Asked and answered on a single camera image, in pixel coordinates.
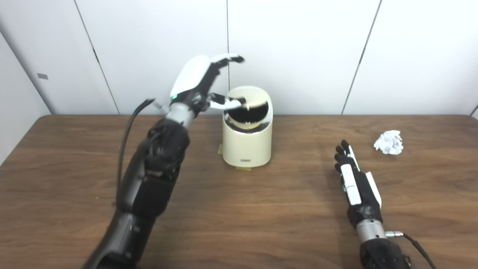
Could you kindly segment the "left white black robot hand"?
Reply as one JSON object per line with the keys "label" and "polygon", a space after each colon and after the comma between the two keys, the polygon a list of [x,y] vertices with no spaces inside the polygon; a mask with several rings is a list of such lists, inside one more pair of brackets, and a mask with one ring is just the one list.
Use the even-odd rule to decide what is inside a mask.
{"label": "left white black robot hand", "polygon": [[242,107],[246,103],[245,97],[231,98],[210,90],[221,68],[230,62],[243,61],[244,58],[236,53],[224,53],[213,58],[201,55],[190,59],[174,82],[169,113],[185,109],[198,115],[208,109],[223,111]]}

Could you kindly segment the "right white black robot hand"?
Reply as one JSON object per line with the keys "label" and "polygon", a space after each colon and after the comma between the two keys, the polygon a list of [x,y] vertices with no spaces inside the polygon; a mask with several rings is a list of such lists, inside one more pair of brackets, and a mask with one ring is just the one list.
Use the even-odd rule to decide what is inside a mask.
{"label": "right white black robot hand", "polygon": [[336,146],[334,168],[339,173],[340,184],[348,202],[347,217],[351,225],[367,219],[383,222],[381,196],[370,172],[361,171],[353,148],[347,140]]}

